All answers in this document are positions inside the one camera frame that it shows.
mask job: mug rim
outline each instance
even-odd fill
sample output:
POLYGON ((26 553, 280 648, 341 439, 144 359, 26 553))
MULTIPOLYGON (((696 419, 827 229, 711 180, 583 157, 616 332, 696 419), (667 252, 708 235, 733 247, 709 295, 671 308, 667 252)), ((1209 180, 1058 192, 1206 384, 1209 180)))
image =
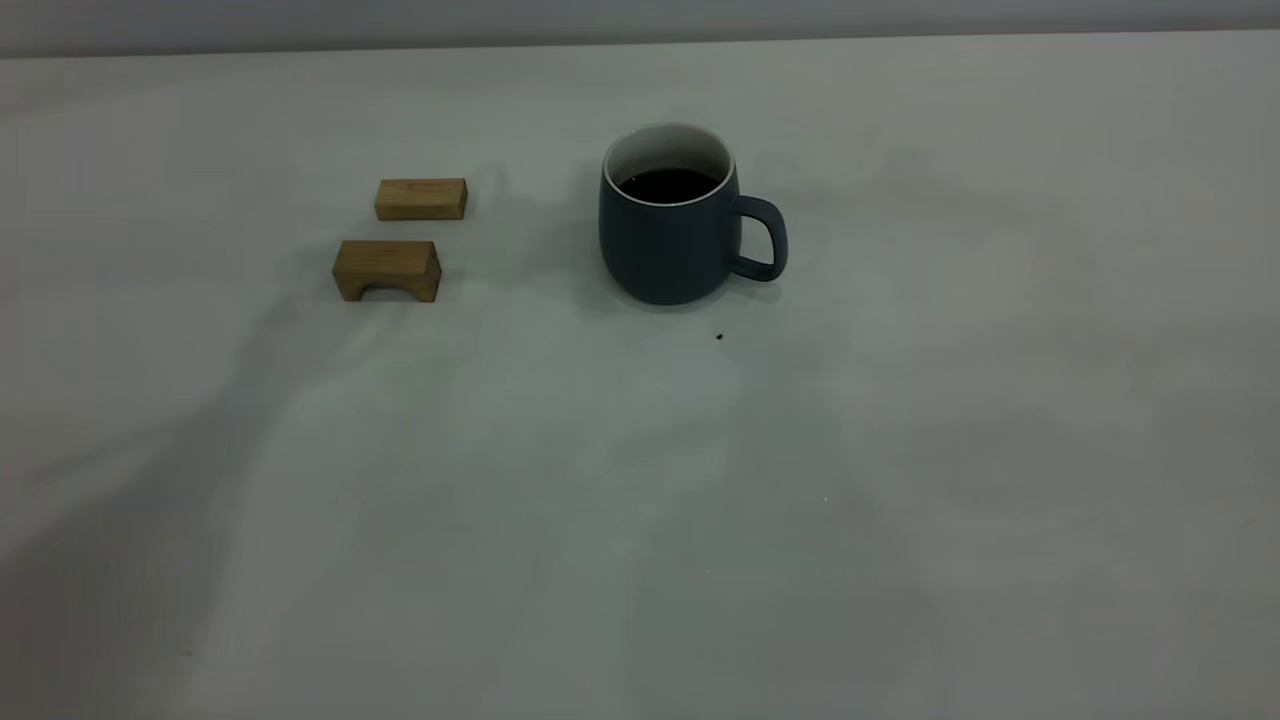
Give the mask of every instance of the mug rim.
POLYGON ((648 205, 649 208, 680 208, 682 205, 692 205, 694 202, 701 202, 703 200, 707 200, 708 197, 723 190, 724 186, 728 184, 728 181, 733 177, 735 172, 737 172, 737 160, 733 158, 733 151, 728 149, 728 145, 724 142, 723 138, 721 138, 721 136, 716 135, 714 132, 701 126, 695 126, 694 123, 681 123, 681 122, 650 123, 648 126, 641 126, 627 132, 626 135, 614 140, 613 143, 609 145, 609 149, 604 151, 604 160, 600 163, 600 174, 604 176, 604 181, 609 183, 609 187, 613 188, 613 192, 617 192, 623 199, 630 200, 631 202, 636 202, 639 205, 648 205), (641 132, 660 129, 660 128, 685 128, 685 129, 698 131, 710 137, 712 140, 716 141, 717 145, 719 145, 721 150, 724 151, 724 156, 728 158, 728 169, 724 172, 724 177, 721 178, 719 183, 716 186, 714 190, 712 190, 707 195, 698 196, 692 200, 684 200, 681 202, 649 202, 645 200, 631 197, 626 192, 622 192, 622 188, 613 182, 613 177, 609 174, 609 158, 613 156, 613 151, 617 150, 618 145, 621 145, 625 140, 630 140, 631 137, 641 132))

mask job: wooden block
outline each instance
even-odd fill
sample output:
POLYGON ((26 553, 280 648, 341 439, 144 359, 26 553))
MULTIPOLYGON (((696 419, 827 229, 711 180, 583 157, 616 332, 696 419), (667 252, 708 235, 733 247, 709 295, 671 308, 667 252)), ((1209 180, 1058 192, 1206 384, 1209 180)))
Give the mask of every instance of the wooden block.
POLYGON ((379 220, 461 220, 467 209, 467 181, 388 179, 378 187, 379 220))
POLYGON ((421 302, 434 302, 440 259, 434 242, 347 240, 333 263, 333 279, 347 302, 358 301, 370 287, 397 287, 421 302))

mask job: arch wooden block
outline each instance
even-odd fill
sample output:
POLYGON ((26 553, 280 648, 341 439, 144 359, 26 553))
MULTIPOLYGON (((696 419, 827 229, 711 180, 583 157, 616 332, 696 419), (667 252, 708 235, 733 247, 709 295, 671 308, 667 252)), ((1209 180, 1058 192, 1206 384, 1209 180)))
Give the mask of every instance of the arch wooden block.
POLYGON ((358 301, 370 287, 396 287, 420 302, 434 302, 440 259, 434 242, 347 240, 333 263, 333 279, 347 302, 358 301))

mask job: dark gray mug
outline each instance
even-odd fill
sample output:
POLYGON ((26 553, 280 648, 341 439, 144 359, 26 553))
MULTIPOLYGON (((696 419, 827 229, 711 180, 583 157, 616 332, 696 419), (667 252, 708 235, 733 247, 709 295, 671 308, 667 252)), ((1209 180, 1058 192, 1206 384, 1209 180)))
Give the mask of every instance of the dark gray mug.
POLYGON ((718 137, 664 123, 623 136, 604 155, 600 252, 623 290, 677 305, 712 292, 730 273, 776 279, 787 264, 787 228, 771 202, 737 193, 733 155, 718 137), (772 264, 740 255, 742 215, 769 229, 772 264))

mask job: coffee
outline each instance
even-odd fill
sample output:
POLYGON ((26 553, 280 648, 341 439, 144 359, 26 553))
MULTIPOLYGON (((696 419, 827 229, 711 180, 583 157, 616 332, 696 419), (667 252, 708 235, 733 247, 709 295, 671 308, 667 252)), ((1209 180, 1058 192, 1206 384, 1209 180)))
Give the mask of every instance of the coffee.
POLYGON ((618 190, 643 202, 673 205, 709 195, 718 184, 719 181, 696 170, 664 168, 640 173, 623 182, 618 190))

